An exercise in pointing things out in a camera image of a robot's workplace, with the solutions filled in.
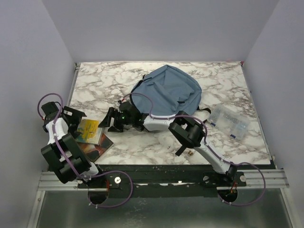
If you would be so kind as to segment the yellow illustrated book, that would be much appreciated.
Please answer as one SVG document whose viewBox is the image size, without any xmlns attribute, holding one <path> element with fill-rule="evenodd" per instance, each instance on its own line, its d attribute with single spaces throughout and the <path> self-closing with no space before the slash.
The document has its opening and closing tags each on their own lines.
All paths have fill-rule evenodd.
<svg viewBox="0 0 304 228">
<path fill-rule="evenodd" d="M 98 145 L 104 131 L 99 124 L 98 120 L 82 119 L 77 128 L 80 134 L 76 137 L 76 141 Z"/>
</svg>

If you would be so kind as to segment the dark red notebook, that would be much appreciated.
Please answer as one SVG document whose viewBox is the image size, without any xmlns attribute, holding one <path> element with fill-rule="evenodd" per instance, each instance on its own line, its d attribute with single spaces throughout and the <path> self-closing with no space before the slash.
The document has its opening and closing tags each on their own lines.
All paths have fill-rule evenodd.
<svg viewBox="0 0 304 228">
<path fill-rule="evenodd" d="M 86 157 L 91 162 L 96 162 L 113 146 L 113 144 L 114 143 L 105 134 L 102 134 L 98 145 L 91 143 L 78 143 Z"/>
</svg>

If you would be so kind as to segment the blue student backpack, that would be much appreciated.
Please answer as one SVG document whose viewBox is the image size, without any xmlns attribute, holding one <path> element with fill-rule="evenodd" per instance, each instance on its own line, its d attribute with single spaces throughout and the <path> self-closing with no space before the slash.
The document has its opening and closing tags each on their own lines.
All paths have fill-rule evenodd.
<svg viewBox="0 0 304 228">
<path fill-rule="evenodd" d="M 164 65 L 145 75 L 132 89 L 130 103 L 141 113 L 169 116 L 184 111 L 188 115 L 199 109 L 202 89 L 184 71 Z"/>
</svg>

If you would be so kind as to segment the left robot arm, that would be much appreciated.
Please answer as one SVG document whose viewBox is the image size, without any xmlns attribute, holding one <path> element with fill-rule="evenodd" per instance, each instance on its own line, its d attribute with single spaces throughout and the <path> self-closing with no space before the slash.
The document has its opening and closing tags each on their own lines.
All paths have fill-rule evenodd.
<svg viewBox="0 0 304 228">
<path fill-rule="evenodd" d="M 48 133 L 49 141 L 41 153 L 50 169 L 63 184 L 81 179 L 96 188 L 102 187 L 105 175 L 76 142 L 80 135 L 77 127 L 86 114 L 68 106 L 60 110 L 56 102 L 42 105 L 42 111 L 45 114 L 43 129 Z"/>
</svg>

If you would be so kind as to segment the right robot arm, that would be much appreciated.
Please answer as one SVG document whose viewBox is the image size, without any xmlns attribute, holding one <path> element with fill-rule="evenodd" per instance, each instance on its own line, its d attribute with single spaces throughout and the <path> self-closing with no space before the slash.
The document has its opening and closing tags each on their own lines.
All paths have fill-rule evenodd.
<svg viewBox="0 0 304 228">
<path fill-rule="evenodd" d="M 185 149 L 195 149 L 202 155 L 218 174 L 219 182 L 229 186 L 236 180 L 237 166 L 217 154 L 207 142 L 207 127 L 200 119 L 188 115 L 184 111 L 169 116 L 155 116 L 151 113 L 141 113 L 130 102 L 120 103 L 119 109 L 110 107 L 105 118 L 99 124 L 109 132 L 123 132 L 130 125 L 138 131 L 170 131 L 181 144 L 176 155 L 181 155 Z"/>
</svg>

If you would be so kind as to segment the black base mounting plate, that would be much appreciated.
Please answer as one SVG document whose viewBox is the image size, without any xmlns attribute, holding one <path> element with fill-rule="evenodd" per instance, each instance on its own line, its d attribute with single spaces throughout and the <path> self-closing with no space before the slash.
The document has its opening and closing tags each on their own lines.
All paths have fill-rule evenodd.
<svg viewBox="0 0 304 228">
<path fill-rule="evenodd" d="M 238 168 L 232 182 L 225 182 L 210 165 L 100 165 L 105 175 L 78 184 L 80 190 L 87 190 L 93 200 L 100 200 L 106 194 L 110 198 L 169 198 L 196 197 L 216 198 L 218 193 L 233 191 L 246 186 L 244 170 L 257 170 L 266 186 L 261 170 L 274 170 L 270 165 L 250 165 Z"/>
</svg>

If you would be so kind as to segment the clear plastic packet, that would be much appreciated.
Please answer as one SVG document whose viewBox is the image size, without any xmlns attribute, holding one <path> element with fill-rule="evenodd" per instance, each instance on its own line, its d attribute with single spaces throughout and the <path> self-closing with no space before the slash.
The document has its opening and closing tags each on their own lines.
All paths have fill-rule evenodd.
<svg viewBox="0 0 304 228">
<path fill-rule="evenodd" d="M 219 131 L 239 141 L 243 139 L 250 124 L 248 118 L 228 109 L 222 104 L 215 106 L 207 121 Z"/>
</svg>

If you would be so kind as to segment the aluminium frame rail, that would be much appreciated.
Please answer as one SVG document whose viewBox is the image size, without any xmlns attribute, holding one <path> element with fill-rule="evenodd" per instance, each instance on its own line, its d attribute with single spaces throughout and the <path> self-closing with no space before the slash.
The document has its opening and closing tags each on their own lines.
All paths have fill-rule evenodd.
<svg viewBox="0 0 304 228">
<path fill-rule="evenodd" d="M 289 182 L 284 169 L 279 170 L 261 170 L 264 175 L 267 189 L 289 188 Z M 263 189 L 264 182 L 261 174 L 257 170 L 244 170 L 246 177 L 246 186 L 242 189 Z"/>
</svg>

